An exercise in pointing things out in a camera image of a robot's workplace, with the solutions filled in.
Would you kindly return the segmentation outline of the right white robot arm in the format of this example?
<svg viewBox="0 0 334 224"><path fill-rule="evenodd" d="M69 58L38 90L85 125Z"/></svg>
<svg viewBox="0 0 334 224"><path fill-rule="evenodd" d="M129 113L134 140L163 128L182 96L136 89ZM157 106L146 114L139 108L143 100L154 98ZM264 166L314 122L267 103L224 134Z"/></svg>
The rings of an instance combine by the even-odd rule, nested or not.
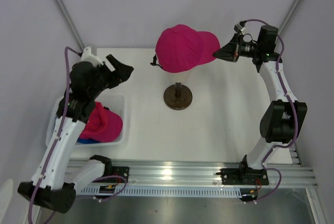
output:
<svg viewBox="0 0 334 224"><path fill-rule="evenodd" d="M246 23L235 25L233 38L213 56L233 63L241 56L251 58L266 85L270 105L260 121L260 139L253 150L244 156L238 168L218 172L223 185L268 185L267 162L278 149L290 148L295 143L307 113L306 103L291 91L281 54L276 52L278 28L264 23L257 40L245 41Z"/></svg>

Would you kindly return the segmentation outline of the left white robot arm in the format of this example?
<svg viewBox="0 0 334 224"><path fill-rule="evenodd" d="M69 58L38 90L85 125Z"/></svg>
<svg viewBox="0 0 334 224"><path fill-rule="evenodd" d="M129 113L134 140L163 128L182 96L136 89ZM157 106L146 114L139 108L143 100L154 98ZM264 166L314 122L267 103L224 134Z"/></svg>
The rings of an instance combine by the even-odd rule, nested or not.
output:
<svg viewBox="0 0 334 224"><path fill-rule="evenodd" d="M66 88L56 111L51 141L31 180L18 186L18 194L29 201L29 210L39 206L64 214L72 207L77 194L90 183L105 183L111 178L127 182L114 174L111 159L99 155L90 157L70 177L65 176L77 139L96 107L96 98L104 90L127 81L134 71L111 54L106 59L114 70L105 62L91 61L80 61L66 68Z"/></svg>

